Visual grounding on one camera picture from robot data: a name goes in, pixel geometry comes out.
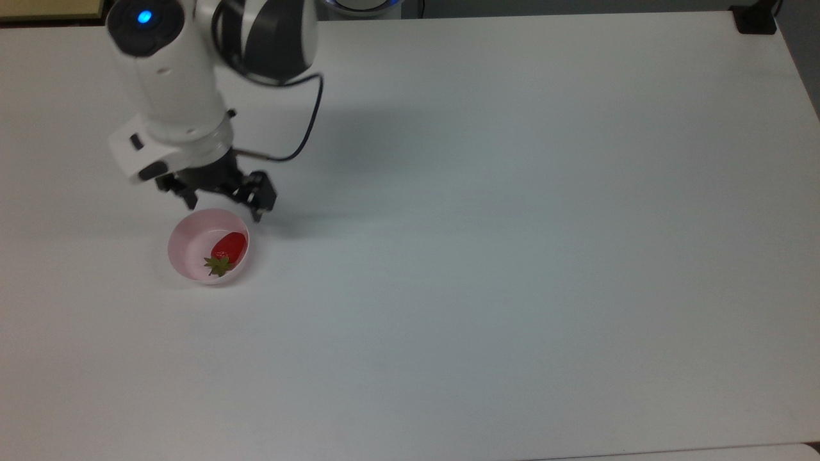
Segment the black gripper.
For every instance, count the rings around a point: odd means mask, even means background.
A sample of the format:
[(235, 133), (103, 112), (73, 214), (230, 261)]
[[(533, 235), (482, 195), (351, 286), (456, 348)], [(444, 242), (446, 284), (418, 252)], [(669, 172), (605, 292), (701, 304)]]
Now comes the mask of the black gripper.
[(234, 149), (214, 163), (158, 176), (156, 187), (161, 192), (173, 193), (191, 211), (197, 206), (199, 191), (232, 196), (234, 202), (249, 210), (254, 223), (260, 223), (266, 213), (272, 212), (277, 199), (269, 175), (264, 170), (245, 175), (238, 167)]

